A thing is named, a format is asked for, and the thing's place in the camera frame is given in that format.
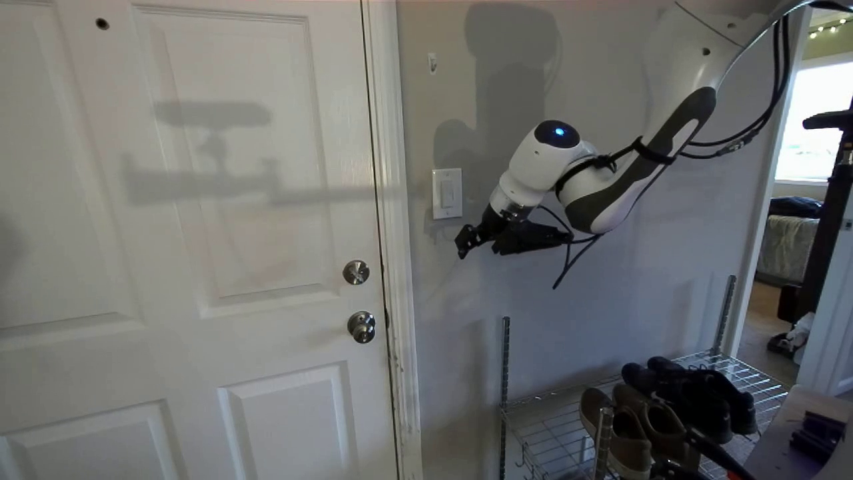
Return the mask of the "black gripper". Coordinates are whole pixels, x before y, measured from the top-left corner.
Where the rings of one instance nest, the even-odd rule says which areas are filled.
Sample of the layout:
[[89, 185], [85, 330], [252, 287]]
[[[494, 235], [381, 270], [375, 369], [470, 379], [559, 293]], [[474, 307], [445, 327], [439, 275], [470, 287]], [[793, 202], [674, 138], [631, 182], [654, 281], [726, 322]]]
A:
[[477, 245], [491, 245], [497, 253], [527, 253], [541, 247], [569, 245], [571, 235], [531, 221], [523, 210], [497, 213], [489, 207], [477, 223], [465, 223], [455, 235], [459, 257], [467, 257]]

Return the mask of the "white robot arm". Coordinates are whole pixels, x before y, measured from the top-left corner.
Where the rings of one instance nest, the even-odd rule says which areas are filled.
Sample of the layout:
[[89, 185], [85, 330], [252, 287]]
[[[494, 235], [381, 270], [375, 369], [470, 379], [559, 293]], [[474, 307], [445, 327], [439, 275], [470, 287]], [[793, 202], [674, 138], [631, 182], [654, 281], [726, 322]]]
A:
[[[541, 119], [514, 146], [483, 218], [455, 235], [459, 257], [491, 242], [523, 253], [590, 242], [615, 230], [678, 161], [718, 161], [746, 146], [786, 94], [789, 17], [811, 0], [670, 0], [643, 42], [651, 113], [637, 137], [599, 151], [571, 123]], [[698, 138], [731, 70], [773, 35], [767, 107], [723, 138]]]

